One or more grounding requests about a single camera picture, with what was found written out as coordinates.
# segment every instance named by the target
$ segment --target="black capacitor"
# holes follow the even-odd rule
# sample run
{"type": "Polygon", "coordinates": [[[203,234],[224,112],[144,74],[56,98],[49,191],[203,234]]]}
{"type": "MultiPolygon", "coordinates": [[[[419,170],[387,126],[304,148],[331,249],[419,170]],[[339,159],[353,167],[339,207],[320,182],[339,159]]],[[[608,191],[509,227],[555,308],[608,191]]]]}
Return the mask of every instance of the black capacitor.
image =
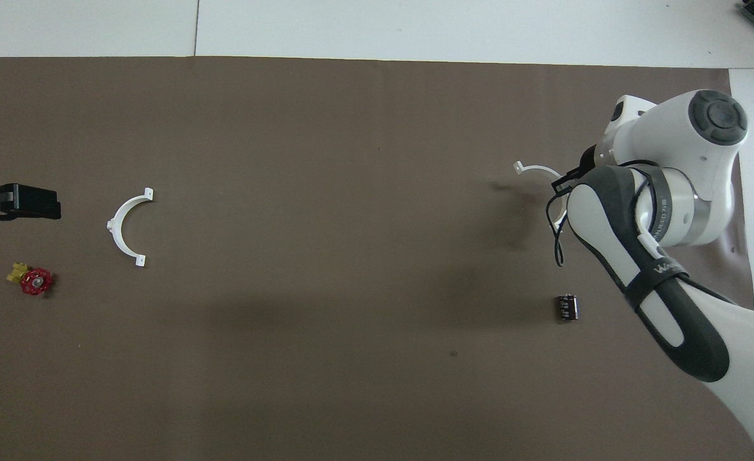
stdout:
{"type": "Polygon", "coordinates": [[[556,301],[559,304],[559,318],[564,321],[579,320],[579,303],[575,295],[557,296],[556,301]]]}

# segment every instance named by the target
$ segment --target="red valve handle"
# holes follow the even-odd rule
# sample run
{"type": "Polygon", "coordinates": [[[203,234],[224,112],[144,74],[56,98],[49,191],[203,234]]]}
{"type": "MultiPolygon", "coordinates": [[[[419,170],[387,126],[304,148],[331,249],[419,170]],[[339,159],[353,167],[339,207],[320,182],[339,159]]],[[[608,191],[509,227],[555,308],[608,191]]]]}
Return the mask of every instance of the red valve handle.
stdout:
{"type": "Polygon", "coordinates": [[[27,295],[37,295],[47,291],[52,285],[52,275],[50,271],[41,268],[35,268],[28,271],[21,277],[21,291],[27,295]]]}

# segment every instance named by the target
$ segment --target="white semicircular bracket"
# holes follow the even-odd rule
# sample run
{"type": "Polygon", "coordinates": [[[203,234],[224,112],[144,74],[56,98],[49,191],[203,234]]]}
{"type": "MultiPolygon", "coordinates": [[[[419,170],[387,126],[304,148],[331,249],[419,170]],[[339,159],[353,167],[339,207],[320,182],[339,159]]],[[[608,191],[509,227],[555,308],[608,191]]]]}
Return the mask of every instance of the white semicircular bracket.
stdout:
{"type": "Polygon", "coordinates": [[[135,258],[135,265],[136,266],[142,266],[143,263],[146,262],[147,257],[143,254],[137,254],[135,251],[132,251],[129,249],[129,247],[124,242],[124,237],[122,236],[122,233],[120,232],[120,228],[122,228],[122,225],[124,224],[124,218],[126,216],[126,213],[129,213],[129,210],[135,207],[137,204],[142,204],[143,202],[151,202],[152,201],[152,188],[146,187],[143,190],[143,195],[139,195],[137,197],[130,198],[128,201],[124,202],[122,206],[118,208],[118,211],[116,211],[116,216],[113,219],[110,219],[107,221],[107,228],[111,233],[113,233],[113,240],[116,241],[116,246],[118,249],[123,251],[124,253],[128,254],[131,257],[135,258]]]}
{"type": "MultiPolygon", "coordinates": [[[[522,164],[522,161],[517,160],[516,163],[514,163],[514,170],[517,171],[517,175],[521,175],[523,173],[527,172],[534,172],[539,173],[540,175],[546,176],[551,181],[561,180],[562,175],[559,175],[559,172],[554,170],[553,168],[550,168],[549,166],[541,166],[541,165],[529,165],[524,166],[522,164]]],[[[565,196],[562,198],[562,208],[559,210],[559,218],[556,218],[553,222],[550,223],[550,225],[553,226],[554,231],[559,230],[559,225],[561,225],[562,221],[564,221],[565,216],[568,214],[568,198],[565,196]]]]}

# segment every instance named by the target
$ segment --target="white floor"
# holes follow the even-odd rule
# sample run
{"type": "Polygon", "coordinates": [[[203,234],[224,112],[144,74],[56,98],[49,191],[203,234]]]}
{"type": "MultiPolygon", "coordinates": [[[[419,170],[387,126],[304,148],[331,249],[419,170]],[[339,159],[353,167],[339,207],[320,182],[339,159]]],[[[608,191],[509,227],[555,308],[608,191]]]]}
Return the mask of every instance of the white floor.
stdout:
{"type": "MultiPolygon", "coordinates": [[[[754,27],[734,0],[0,0],[0,56],[299,56],[730,68],[754,281],[754,27]]],[[[709,285],[709,276],[700,277],[709,285]]]]}

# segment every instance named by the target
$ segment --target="yellow valve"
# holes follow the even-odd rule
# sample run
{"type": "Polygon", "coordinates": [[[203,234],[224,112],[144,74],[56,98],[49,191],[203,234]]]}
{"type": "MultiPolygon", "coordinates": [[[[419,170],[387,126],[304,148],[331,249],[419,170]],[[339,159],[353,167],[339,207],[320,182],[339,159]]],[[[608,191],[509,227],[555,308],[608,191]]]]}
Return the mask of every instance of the yellow valve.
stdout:
{"type": "Polygon", "coordinates": [[[8,275],[8,280],[21,283],[21,279],[29,271],[29,266],[25,263],[13,263],[13,271],[8,275]]]}

